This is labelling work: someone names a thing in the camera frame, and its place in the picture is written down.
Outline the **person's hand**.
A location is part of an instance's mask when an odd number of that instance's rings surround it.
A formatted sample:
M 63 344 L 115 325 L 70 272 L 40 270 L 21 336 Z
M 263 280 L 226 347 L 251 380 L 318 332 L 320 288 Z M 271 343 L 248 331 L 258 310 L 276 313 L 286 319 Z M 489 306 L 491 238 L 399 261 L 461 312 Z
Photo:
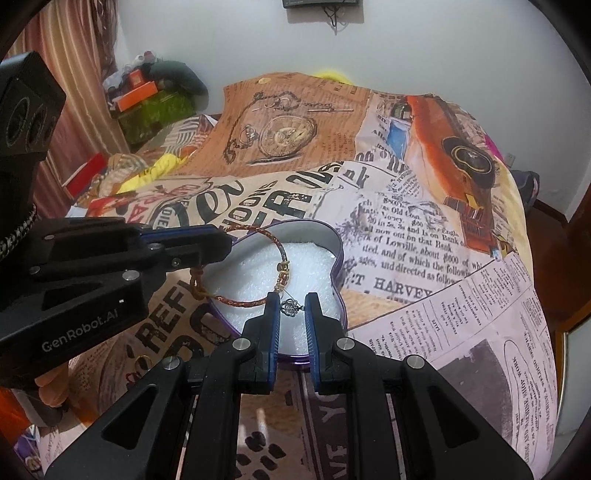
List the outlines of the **person's hand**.
M 39 398 L 45 405 L 52 408 L 61 406 L 69 395 L 68 363 L 37 377 L 35 384 L 38 387 Z

